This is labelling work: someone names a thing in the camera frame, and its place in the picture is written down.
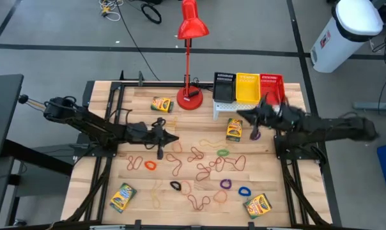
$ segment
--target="green rubber band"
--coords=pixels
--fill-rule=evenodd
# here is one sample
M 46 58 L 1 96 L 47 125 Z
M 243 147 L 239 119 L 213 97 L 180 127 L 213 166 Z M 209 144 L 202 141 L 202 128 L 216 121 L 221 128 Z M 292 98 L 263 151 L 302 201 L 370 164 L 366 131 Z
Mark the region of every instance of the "green rubber band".
M 217 151 L 217 156 L 219 157 L 225 157 L 225 156 L 228 156 L 229 154 L 230 154 L 230 151 L 226 149 L 220 149 Z

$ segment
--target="white stand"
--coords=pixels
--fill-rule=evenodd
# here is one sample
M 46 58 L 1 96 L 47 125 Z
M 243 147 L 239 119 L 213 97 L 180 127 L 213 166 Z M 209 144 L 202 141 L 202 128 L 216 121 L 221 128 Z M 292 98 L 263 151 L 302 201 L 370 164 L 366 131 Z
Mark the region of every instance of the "white stand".
M 213 120 L 217 121 L 219 112 L 236 112 L 237 110 L 253 109 L 257 105 L 245 105 L 237 102 L 220 103 L 213 101 Z

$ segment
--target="label sticker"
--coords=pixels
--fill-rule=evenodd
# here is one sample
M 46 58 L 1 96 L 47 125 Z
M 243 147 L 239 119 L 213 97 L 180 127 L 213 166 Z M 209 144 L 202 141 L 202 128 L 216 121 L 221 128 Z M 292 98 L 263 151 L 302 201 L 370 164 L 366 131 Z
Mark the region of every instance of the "label sticker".
M 321 39 L 321 42 L 320 42 L 321 49 L 324 48 L 324 46 L 329 42 L 330 39 L 331 39 L 331 34 L 329 33 L 329 31 L 327 31 L 327 33 Z

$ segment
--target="plastic basket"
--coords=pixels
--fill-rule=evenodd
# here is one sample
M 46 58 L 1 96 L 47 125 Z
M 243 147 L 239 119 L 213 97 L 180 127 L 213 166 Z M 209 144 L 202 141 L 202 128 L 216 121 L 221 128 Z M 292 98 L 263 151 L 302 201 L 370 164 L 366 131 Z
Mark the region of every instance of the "plastic basket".
M 257 104 L 261 98 L 259 74 L 237 73 L 236 100 L 241 104 Z
M 233 103 L 235 101 L 236 75 L 234 73 L 214 73 L 213 100 Z
M 259 80 L 261 84 L 261 95 L 265 96 L 268 93 L 267 103 L 270 105 L 279 105 L 285 97 L 282 75 L 261 73 L 259 75 Z

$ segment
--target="red rubber band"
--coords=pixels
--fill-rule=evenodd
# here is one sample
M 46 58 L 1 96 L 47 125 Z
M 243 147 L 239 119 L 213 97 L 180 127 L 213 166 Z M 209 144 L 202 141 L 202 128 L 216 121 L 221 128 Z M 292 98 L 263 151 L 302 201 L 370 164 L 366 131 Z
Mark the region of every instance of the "red rubber band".
M 181 169 L 181 166 L 183 165 L 183 163 L 181 162 L 181 160 L 177 159 L 176 157 L 174 157 L 171 153 L 168 153 L 166 155 L 166 160 L 167 161 L 170 161 L 170 162 L 175 162 L 175 161 L 179 161 L 179 164 L 173 169 L 172 171 L 172 175 L 173 176 L 178 176 L 179 175 L 179 171 Z
M 236 167 L 236 165 L 237 165 L 237 162 L 238 162 L 241 158 L 244 159 L 244 163 L 243 163 L 243 168 L 242 168 L 242 169 L 239 169 L 239 168 Z M 229 164 L 233 165 L 233 167 L 234 167 L 237 171 L 243 171 L 244 168 L 245 168 L 245 163 L 246 163 L 246 161 L 247 161 L 247 159 L 246 159 L 246 157 L 245 157 L 244 155 L 239 156 L 239 157 L 237 158 L 237 160 L 234 159 L 234 158 L 228 158 L 228 157 L 226 157 L 226 158 L 224 158 L 224 157 L 217 157 L 217 159 L 216 159 L 215 161 L 209 162 L 208 165 L 209 165 L 210 167 L 215 167 L 216 172 L 221 172 L 221 171 L 223 171 L 223 168 L 224 168 L 224 164 L 225 164 L 225 163 L 229 163 Z
M 201 204 L 200 206 L 197 206 L 197 200 L 196 198 L 194 197 L 194 195 L 188 195 L 187 196 L 187 199 L 192 203 L 193 205 L 193 209 L 194 210 L 197 210 L 197 211 L 201 211 L 203 210 L 203 208 L 205 208 L 205 204 L 210 204 L 211 200 L 210 200 L 210 197 L 208 197 L 207 195 L 205 195 L 202 199 L 201 199 Z
M 196 175 L 197 181 L 202 181 L 210 176 L 210 172 L 212 171 L 211 167 L 205 167 L 202 163 L 198 163 L 196 167 L 197 167 L 197 169 L 204 169 L 205 170 L 205 172 L 199 172 Z
M 149 169 L 149 170 L 151 170 L 151 171 L 154 171 L 154 170 L 156 169 L 156 166 L 157 166 L 157 165 L 156 165 L 155 162 L 149 160 L 149 161 L 147 161 L 147 162 L 144 162 L 144 166 L 145 166 L 147 169 Z
M 135 167 L 135 163 L 137 162 L 137 159 L 138 158 L 140 158 L 141 159 L 141 162 L 139 163 L 139 165 L 137 165 L 137 167 Z M 129 164 L 128 164 L 128 166 L 127 166 L 127 169 L 128 170 L 138 170 L 138 168 L 141 166 L 141 164 L 142 164 L 142 162 L 143 162 L 143 157 L 137 157 L 136 159 L 135 159 L 135 161 L 133 161 L 134 160 L 134 157 L 133 156 L 129 156 L 128 157 L 128 159 L 127 160 L 129 160 Z
M 201 159 L 203 159 L 203 157 L 205 157 L 205 153 L 198 150 L 196 147 L 191 147 L 190 150 L 194 154 L 195 157 L 188 157 L 187 162 L 192 162 L 194 159 L 201 160 Z

